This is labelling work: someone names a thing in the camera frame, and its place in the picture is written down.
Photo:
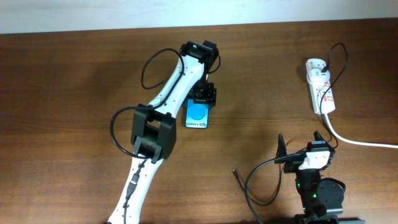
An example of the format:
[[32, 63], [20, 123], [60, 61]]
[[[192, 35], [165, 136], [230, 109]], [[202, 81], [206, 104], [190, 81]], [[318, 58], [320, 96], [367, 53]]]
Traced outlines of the blue Galaxy smartphone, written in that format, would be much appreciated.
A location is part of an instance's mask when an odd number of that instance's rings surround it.
[[195, 103], [192, 99], [189, 99], [187, 101], [185, 127], [206, 129], [208, 127], [208, 113], [208, 104]]

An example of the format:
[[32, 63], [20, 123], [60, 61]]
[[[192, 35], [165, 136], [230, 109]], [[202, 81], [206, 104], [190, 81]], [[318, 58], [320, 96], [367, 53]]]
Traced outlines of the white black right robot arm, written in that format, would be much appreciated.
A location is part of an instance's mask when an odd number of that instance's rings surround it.
[[333, 178], [323, 178], [321, 171], [330, 164], [335, 154], [319, 134], [314, 132], [314, 141], [295, 154], [287, 154], [287, 148], [280, 134], [276, 152], [276, 163], [283, 165], [283, 172], [296, 175], [295, 186], [300, 195], [303, 213], [294, 216], [295, 223], [338, 223], [343, 213], [346, 186]]

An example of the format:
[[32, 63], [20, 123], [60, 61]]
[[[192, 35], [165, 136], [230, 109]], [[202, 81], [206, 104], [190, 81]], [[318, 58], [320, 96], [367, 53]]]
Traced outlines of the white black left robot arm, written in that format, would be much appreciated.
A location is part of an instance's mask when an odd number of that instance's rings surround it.
[[[162, 81], [159, 94], [148, 105], [125, 107], [117, 111], [109, 125], [116, 147], [131, 157], [131, 167], [119, 202], [108, 223], [139, 223], [144, 199], [156, 171], [172, 153], [177, 139], [177, 114], [187, 111], [189, 128], [205, 129], [209, 110], [216, 105], [216, 88], [208, 76], [220, 62], [217, 45], [208, 40], [199, 44], [188, 41], [176, 52], [178, 62], [170, 78]], [[132, 150], [116, 140], [114, 121], [121, 113], [133, 110]]]

